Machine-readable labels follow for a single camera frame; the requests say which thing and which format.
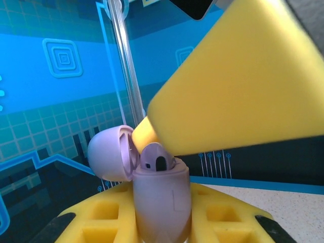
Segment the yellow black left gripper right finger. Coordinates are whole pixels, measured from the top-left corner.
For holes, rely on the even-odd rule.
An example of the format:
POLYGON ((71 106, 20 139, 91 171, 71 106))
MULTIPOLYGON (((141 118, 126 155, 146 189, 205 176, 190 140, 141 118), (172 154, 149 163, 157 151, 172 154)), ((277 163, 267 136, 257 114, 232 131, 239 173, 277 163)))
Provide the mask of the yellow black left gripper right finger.
POLYGON ((192 183, 189 242, 295 242, 268 212, 212 188, 192 183))

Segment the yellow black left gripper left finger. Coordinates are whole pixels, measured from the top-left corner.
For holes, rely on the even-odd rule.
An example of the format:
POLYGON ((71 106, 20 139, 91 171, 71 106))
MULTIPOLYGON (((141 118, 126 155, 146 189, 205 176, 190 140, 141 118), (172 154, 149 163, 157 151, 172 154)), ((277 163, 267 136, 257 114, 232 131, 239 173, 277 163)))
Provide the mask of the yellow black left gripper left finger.
POLYGON ((61 212, 35 242, 138 242, 131 183, 121 183, 61 212))

